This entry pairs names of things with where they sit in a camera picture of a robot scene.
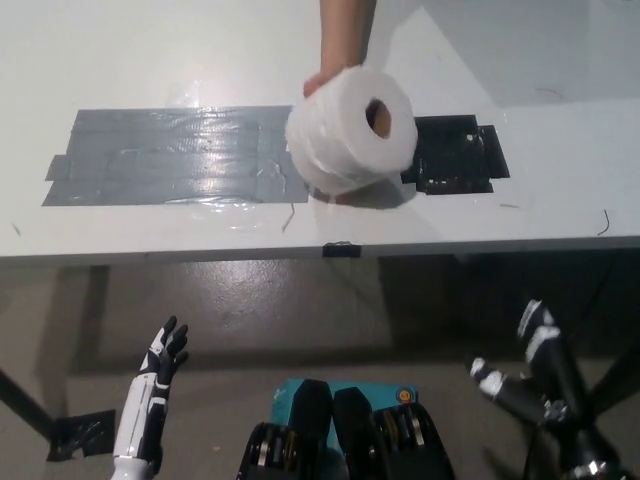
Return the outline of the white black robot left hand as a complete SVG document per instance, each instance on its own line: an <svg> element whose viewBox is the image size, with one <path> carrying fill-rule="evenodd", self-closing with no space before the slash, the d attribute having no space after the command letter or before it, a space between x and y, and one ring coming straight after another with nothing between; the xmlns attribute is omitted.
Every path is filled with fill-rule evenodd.
<svg viewBox="0 0 640 480"><path fill-rule="evenodd" d="M187 360L188 326L170 317L148 347L122 410L111 479L152 479L160 471L162 436L174 375Z"/></svg>

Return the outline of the person's bare hand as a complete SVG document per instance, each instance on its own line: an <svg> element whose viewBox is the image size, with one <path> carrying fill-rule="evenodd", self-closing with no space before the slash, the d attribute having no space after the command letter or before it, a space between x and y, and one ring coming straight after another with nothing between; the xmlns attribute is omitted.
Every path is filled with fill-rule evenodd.
<svg viewBox="0 0 640 480"><path fill-rule="evenodd" d="M291 113L292 160L305 182L328 196L365 186L346 132L348 96L365 72L361 66L319 72L305 83L304 100Z"/></svg>

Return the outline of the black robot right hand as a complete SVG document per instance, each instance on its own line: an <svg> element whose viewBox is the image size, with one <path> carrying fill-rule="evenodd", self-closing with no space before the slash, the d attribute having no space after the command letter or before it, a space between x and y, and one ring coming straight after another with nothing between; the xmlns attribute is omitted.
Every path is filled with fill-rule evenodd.
<svg viewBox="0 0 640 480"><path fill-rule="evenodd" d="M593 403L567 340L550 310L533 299L517 327L530 375L510 376L481 356L465 366L480 392L516 418L534 425L582 427L595 420Z"/></svg>

